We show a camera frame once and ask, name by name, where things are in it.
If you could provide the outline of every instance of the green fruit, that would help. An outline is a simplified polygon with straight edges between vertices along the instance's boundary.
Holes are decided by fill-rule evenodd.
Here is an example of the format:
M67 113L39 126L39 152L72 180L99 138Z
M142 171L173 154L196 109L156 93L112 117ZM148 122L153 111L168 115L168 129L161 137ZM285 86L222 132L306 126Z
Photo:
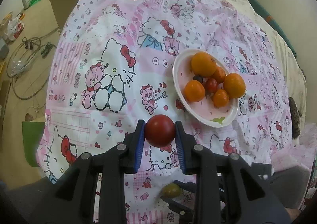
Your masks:
M167 198L175 198L180 196L182 189L177 184L171 183L163 187L162 194Z

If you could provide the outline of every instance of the hello kitty tablecloth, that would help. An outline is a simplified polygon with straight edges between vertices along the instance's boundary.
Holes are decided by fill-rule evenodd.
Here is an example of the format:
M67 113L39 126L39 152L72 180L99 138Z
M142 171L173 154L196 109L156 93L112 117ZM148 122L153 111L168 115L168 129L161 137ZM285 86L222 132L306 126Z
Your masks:
M209 52L243 77L246 93L229 126L199 123L179 100L172 68L187 48ZM133 132L139 119L156 114L182 121L185 131L214 153L237 152L248 163L270 163L270 155L292 141L287 87L270 41L229 2L80 0L50 72L39 165L55 183L81 153L106 152ZM178 166L174 142L164 148L145 142L139 172L125 176L129 222L178 222L159 199L171 181L195 181ZM194 195L184 191L181 201L191 205Z

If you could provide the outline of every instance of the red tomato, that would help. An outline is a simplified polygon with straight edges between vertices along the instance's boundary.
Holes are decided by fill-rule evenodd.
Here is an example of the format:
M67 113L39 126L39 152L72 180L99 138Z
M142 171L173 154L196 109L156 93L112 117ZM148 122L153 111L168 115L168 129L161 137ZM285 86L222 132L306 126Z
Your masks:
M215 79L209 78L205 83L205 89L208 93L214 93L218 89L218 83Z
M144 127L144 137L154 147L162 148L170 145L176 134L175 125L168 116L151 117Z

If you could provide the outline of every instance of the silver bolt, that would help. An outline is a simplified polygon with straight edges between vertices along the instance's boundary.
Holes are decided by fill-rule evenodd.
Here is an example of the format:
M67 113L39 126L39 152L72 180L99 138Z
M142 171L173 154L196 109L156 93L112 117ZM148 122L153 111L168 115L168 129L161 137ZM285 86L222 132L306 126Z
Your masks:
M194 150L195 150L195 151L202 151L202 149L203 149L203 146L200 145L200 144L196 144L196 145L194 146Z
M126 145L123 144L123 143L120 143L120 144L117 145L117 149L118 149L119 151L123 151L123 150L126 149Z
M90 154L88 152L84 152L80 155L80 157L83 159L83 160L86 160L90 157Z
M237 154L237 153L231 153L230 154L230 157L233 159L233 160L237 160L237 159L239 159L239 154Z

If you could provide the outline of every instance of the small orange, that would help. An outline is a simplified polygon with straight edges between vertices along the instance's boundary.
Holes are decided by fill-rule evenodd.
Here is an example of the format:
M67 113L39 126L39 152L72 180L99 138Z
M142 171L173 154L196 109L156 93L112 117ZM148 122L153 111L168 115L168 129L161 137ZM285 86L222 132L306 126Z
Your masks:
M225 77L223 88L231 99L240 98L245 93L245 83L237 73L230 73Z
M205 97L205 88L200 82L191 80L184 88L184 95L188 102L198 102Z
M217 83L223 83L224 78L226 77L226 72L220 66L216 67L216 71L212 75L212 78L217 81Z
M218 90L212 96L212 101L216 108L225 107L229 103L229 95L225 90Z
M191 69L195 75L211 77L216 71L215 59L206 52L198 52L191 58Z

